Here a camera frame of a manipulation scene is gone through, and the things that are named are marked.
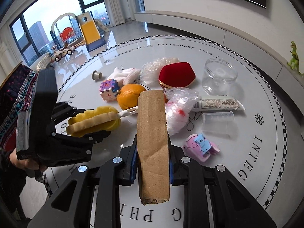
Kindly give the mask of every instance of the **green dinosaur toy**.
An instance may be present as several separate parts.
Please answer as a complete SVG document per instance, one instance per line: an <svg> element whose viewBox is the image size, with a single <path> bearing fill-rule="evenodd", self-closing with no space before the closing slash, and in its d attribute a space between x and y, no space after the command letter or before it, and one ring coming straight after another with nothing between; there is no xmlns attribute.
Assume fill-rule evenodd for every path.
<svg viewBox="0 0 304 228"><path fill-rule="evenodd" d="M293 41L291 41L290 47L292 48L292 51L290 52L292 55L292 59L287 64L291 67L291 69L296 68L299 75L304 75L299 71L299 56L297 54L297 45Z"/></svg>

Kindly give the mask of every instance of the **sky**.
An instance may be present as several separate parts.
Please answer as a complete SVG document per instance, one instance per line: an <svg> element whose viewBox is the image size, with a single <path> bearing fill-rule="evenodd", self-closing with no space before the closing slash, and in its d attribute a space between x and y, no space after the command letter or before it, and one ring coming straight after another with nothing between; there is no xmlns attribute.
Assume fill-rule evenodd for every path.
<svg viewBox="0 0 304 228"><path fill-rule="evenodd" d="M96 0L83 0L85 5L92 3ZM104 4L100 4L98 11L105 11ZM30 28L37 21L41 21L42 26L47 34L47 37L52 41L50 34L52 23L59 15L64 13L74 13L75 15L81 14L81 8L78 0L38 0L31 7L29 7L24 13L24 19L28 28ZM68 17L63 18L57 22L59 30L62 32L63 29L70 26ZM15 36L18 39L24 34L21 23L17 23L13 26Z"/></svg>

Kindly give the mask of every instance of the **round table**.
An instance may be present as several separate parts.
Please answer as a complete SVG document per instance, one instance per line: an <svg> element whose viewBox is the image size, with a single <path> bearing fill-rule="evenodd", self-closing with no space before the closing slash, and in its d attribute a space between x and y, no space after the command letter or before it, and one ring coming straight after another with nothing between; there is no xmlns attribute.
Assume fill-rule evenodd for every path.
<svg viewBox="0 0 304 228"><path fill-rule="evenodd" d="M266 209L276 193L284 170L286 126L279 102L267 81L253 64L232 50L206 39L189 36L163 35L130 40L99 53L80 66L59 88L58 101L68 101L78 109L111 105L120 111L116 101L103 101L99 95L100 82L92 80L92 72L100 71L106 78L115 67L141 69L145 63L162 57L178 57L181 62L190 63L196 80L189 88L200 94L205 94L201 82L207 59L224 59L236 68L238 78L230 95L238 99L246 110L234 112L235 136L207 136L207 139L219 145L221 152L211 156L204 165L224 165ZM158 84L149 87L161 89ZM93 146L92 160L84 164L90 168L100 166L119 155L122 147L131 145L137 129L136 118L136 115L122 118L117 130L112 131L102 143ZM193 119L192 122L193 126L189 124L171 136L173 145L182 146L190 134L201 133L201 119ZM65 134L66 126L67 121L58 124L57 132ZM47 169L44 179L48 193L52 194L77 166ZM183 226L183 186L171 186L170 201L143 206L136 180L132 187L120 187L120 201L122 227ZM145 215L151 215L152 222L148 216L144 218Z"/></svg>

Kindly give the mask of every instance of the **pink toy robot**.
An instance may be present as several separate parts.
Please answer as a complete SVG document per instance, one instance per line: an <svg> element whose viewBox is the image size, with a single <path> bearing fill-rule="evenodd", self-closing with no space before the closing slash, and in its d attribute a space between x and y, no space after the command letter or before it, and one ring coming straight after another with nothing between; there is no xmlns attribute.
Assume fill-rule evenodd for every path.
<svg viewBox="0 0 304 228"><path fill-rule="evenodd" d="M205 162L210 155L216 155L220 152L218 146L206 140L203 134L192 134L190 135L183 146L184 153L199 163Z"/></svg>

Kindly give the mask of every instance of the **yellow sponge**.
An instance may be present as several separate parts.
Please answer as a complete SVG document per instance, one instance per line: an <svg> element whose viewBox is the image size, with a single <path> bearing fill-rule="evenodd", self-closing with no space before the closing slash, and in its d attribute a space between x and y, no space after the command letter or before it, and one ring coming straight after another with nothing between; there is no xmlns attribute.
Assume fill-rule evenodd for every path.
<svg viewBox="0 0 304 228"><path fill-rule="evenodd" d="M100 115L93 116L92 118L87 118L81 122L77 122L74 124L69 125L66 128L66 133L68 135L71 135L73 133L76 133L78 131L82 131L86 128L92 128L94 126L97 126L99 124L113 121L117 119L117 113L115 112L108 112L108 113L102 113Z"/></svg>
<svg viewBox="0 0 304 228"><path fill-rule="evenodd" d="M72 117L68 120L69 125L73 125L77 122L82 122L85 119L93 118L97 115L103 114L103 113L109 113L109 112L114 112L118 113L118 110L111 106L100 106L97 107L95 110L87 110L84 113L79 113L75 117ZM91 128L86 128L84 130L74 132L71 135L75 137L82 137L85 134L101 131L101 130L106 130L106 131L112 131L120 125L120 119L115 119L113 121L105 122L99 125L96 125Z"/></svg>

